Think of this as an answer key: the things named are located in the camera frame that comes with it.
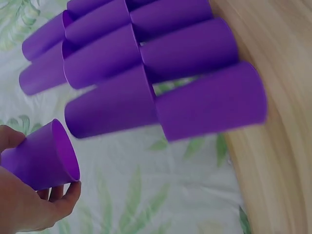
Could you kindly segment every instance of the wooden board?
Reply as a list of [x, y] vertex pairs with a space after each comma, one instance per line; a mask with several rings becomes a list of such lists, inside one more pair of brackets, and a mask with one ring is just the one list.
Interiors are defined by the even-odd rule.
[[260, 72], [264, 126], [226, 134], [253, 234], [312, 234], [312, 0], [211, 0]]

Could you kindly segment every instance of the cup rim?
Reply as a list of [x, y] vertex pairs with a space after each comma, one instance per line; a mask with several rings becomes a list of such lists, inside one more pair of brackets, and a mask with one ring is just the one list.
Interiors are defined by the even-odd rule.
[[59, 120], [53, 119], [51, 121], [51, 132], [54, 139], [57, 157], [64, 172], [73, 182], [79, 181], [80, 169], [75, 150], [65, 128]]

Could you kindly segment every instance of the finger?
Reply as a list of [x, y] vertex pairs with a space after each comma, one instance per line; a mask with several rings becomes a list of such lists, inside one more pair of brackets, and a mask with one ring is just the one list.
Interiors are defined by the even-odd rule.
[[5, 149], [15, 148], [23, 142], [25, 135], [6, 125], [0, 125], [0, 153]]
[[58, 220], [63, 219], [72, 213], [80, 194], [81, 182], [75, 182], [69, 186], [66, 194], [60, 200], [54, 202]]
[[64, 185], [57, 186], [52, 188], [51, 194], [50, 194], [50, 202], [55, 202], [59, 199], [61, 199], [64, 195]]
[[41, 191], [37, 191], [37, 194], [39, 195], [39, 197], [43, 200], [48, 200], [49, 199], [49, 192], [50, 189], [44, 189]]

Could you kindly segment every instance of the leaf print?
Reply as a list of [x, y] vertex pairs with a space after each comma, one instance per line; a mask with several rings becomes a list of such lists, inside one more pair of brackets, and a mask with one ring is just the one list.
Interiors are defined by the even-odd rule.
[[23, 133], [27, 135], [30, 127], [30, 120], [28, 116], [19, 116], [19, 118], [22, 120], [22, 127], [23, 127]]
[[153, 231], [151, 234], [166, 234], [167, 230], [171, 227], [171, 220], [162, 224], [157, 230]]
[[125, 210], [119, 220], [119, 231], [121, 233], [124, 231], [124, 229], [132, 221], [133, 217], [136, 215], [137, 207], [139, 206], [141, 200], [141, 190], [142, 190], [141, 171], [140, 168], [138, 167], [130, 180]]
[[169, 187], [170, 185], [168, 183], [161, 187], [160, 191], [150, 200], [149, 206], [144, 211], [142, 211], [137, 216], [134, 223], [124, 231], [125, 234], [136, 234], [147, 225], [147, 223], [158, 212], [160, 207], [165, 202]]
[[58, 222], [58, 233], [59, 234], [70, 234], [70, 226], [66, 219]]
[[150, 146], [149, 150], [152, 151], [159, 151], [159, 150], [164, 150], [168, 147], [168, 141], [167, 139], [163, 136], [159, 141], [156, 141], [153, 145]]
[[172, 88], [168, 84], [166, 84], [166, 83], [159, 84], [158, 85], [158, 89], [160, 90], [161, 94], [166, 93], [166, 92], [172, 90]]
[[34, 131], [37, 131], [39, 128], [41, 128], [42, 125], [40, 123], [36, 123], [33, 128], [31, 129], [30, 133], [33, 133]]
[[239, 207], [239, 220], [240, 226], [242, 227], [244, 234], [251, 234], [252, 232], [249, 225], [248, 217], [241, 207]]
[[92, 234], [93, 233], [93, 221], [90, 208], [82, 204], [79, 208], [80, 214], [80, 233], [82, 234]]
[[18, 1], [9, 1], [0, 14], [0, 25], [4, 25], [0, 31], [0, 50], [11, 50], [16, 44], [22, 42], [26, 36], [34, 30], [34, 24], [40, 15], [30, 0], [23, 0], [17, 7]]
[[184, 159], [189, 159], [194, 156], [204, 145], [205, 138], [204, 137], [197, 137], [190, 140], [187, 149], [184, 154]]
[[111, 196], [106, 186], [106, 181], [98, 172], [98, 194], [100, 196], [100, 207], [102, 210], [103, 222], [101, 224], [100, 234], [109, 234], [113, 223], [113, 206]]
[[223, 134], [218, 134], [216, 139], [217, 166], [221, 167], [227, 156], [228, 147]]
[[186, 84], [186, 81], [183, 79], [173, 81], [175, 87], [180, 87]]
[[6, 125], [13, 128], [15, 131], [23, 132], [23, 128], [19, 125], [19, 122], [15, 118], [10, 118]]

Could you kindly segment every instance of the purple plastic cup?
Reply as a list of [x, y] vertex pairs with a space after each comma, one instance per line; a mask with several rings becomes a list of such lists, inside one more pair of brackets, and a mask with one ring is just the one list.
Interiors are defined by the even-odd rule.
[[139, 42], [213, 18], [207, 0], [157, 0], [130, 15]]
[[73, 53], [72, 46], [62, 41], [41, 55], [19, 75], [19, 85], [27, 95], [67, 82], [64, 74], [64, 59]]
[[35, 31], [22, 44], [25, 58], [33, 61], [58, 42], [65, 39], [65, 28], [73, 22], [68, 11], [63, 11]]
[[235, 38], [221, 18], [172, 32], [140, 50], [151, 83], [207, 73], [239, 60]]
[[156, 99], [168, 141], [263, 123], [267, 99], [258, 72], [241, 62]]
[[66, 125], [77, 138], [158, 123], [155, 94], [143, 65], [103, 82], [66, 105]]
[[66, 38], [82, 47], [131, 22], [125, 0], [113, 0], [66, 28]]
[[110, 1], [111, 0], [70, 0], [67, 2], [67, 10], [73, 18], [78, 19]]
[[[74, 19], [78, 19], [91, 11], [109, 3], [112, 0], [70, 0], [67, 3], [67, 10]], [[155, 0], [126, 0], [129, 9], [135, 9], [140, 6], [151, 3]]]
[[130, 10], [137, 9], [156, 0], [126, 0]]
[[83, 47], [64, 61], [74, 89], [99, 83], [142, 62], [133, 28], [128, 24]]
[[34, 190], [80, 179], [74, 149], [57, 119], [28, 135], [17, 148], [5, 150], [1, 155], [1, 166]]

